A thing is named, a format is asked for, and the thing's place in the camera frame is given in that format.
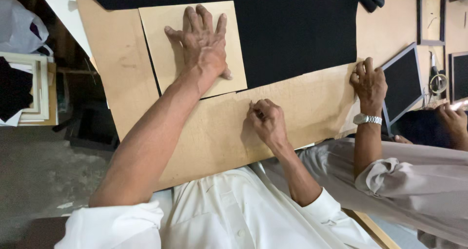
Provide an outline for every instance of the white plastic bag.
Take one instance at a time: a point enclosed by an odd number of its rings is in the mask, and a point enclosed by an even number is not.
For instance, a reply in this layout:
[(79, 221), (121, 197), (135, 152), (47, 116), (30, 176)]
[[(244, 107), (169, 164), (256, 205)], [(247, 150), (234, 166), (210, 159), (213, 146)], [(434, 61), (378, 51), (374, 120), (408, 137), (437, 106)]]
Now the white plastic bag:
[[(44, 45), (49, 32), (36, 14), (17, 0), (0, 0), (0, 51), (31, 53)], [(31, 22), (38, 27), (38, 38), (29, 29)]]

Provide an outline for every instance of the silver watch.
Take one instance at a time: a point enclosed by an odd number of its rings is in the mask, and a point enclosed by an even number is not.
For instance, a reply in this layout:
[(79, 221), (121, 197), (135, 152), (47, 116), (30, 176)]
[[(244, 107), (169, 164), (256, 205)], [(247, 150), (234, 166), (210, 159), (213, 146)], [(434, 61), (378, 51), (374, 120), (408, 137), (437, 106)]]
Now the silver watch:
[(354, 124), (360, 125), (363, 123), (376, 123), (382, 125), (382, 118), (378, 116), (369, 116), (367, 114), (356, 114), (353, 121)]

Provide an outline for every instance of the black picture frame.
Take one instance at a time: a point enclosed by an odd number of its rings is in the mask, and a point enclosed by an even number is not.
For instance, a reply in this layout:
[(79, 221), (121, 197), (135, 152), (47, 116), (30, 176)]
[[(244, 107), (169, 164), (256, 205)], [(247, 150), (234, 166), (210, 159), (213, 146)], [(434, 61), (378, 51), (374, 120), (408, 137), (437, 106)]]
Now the black picture frame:
[(421, 70), (419, 68), (418, 49), (417, 49), (416, 42), (411, 43), (404, 50), (402, 50), (399, 54), (395, 55), (395, 57), (393, 57), (392, 59), (387, 61), (382, 66), (382, 69), (385, 72), (385, 69), (387, 69), (390, 65), (394, 64), (397, 60), (399, 60), (401, 57), (403, 57), (404, 55), (406, 55), (409, 52), (414, 52), (414, 55), (415, 55), (415, 58), (416, 58), (416, 66), (418, 68), (418, 79), (419, 79), (419, 87), (421, 88), (421, 96), (419, 96), (416, 100), (414, 100), (408, 107), (406, 107), (400, 114), (398, 114), (392, 120), (389, 119), (389, 113), (387, 111), (387, 106), (385, 104), (385, 100), (383, 101), (383, 109), (382, 109), (383, 118), (384, 118), (385, 125), (387, 127), (387, 133), (388, 133), (388, 135), (390, 137), (393, 136), (393, 134), (391, 132), (391, 126), (424, 97), (423, 81), (421, 80)]
[(449, 97), (450, 97), (450, 103), (453, 103), (454, 101), (459, 101), (465, 98), (458, 98), (455, 100), (455, 72), (454, 72), (454, 59), (455, 57), (460, 57), (460, 56), (468, 56), (468, 52), (458, 52), (458, 53), (452, 53), (448, 55), (448, 86), (449, 86)]
[(416, 0), (417, 17), (418, 17), (418, 45), (427, 46), (444, 46), (445, 45), (445, 10), (446, 0), (440, 0), (440, 36), (439, 40), (424, 40), (423, 39), (423, 2)]

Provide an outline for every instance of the floor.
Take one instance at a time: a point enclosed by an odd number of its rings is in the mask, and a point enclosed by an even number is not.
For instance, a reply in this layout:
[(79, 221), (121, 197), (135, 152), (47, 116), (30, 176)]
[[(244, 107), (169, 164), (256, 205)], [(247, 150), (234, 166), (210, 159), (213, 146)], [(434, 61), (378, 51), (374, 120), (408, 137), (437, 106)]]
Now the floor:
[(0, 128), (0, 248), (36, 218), (85, 207), (112, 152), (70, 147), (50, 126)]

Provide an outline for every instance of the white picture frame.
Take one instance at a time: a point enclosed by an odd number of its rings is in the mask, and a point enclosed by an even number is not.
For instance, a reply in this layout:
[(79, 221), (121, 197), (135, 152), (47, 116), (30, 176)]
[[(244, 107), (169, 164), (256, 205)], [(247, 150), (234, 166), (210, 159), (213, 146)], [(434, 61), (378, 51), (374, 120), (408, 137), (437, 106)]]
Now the white picture frame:
[(38, 105), (37, 113), (22, 113), (20, 121), (23, 120), (48, 120), (49, 119), (49, 83), (47, 74), (47, 57), (38, 54), (17, 54), (0, 52), (0, 56), (3, 56), (8, 62), (22, 61), (23, 63), (28, 62), (33, 66), (36, 66), (36, 90), (38, 91), (36, 101), (34, 105)]

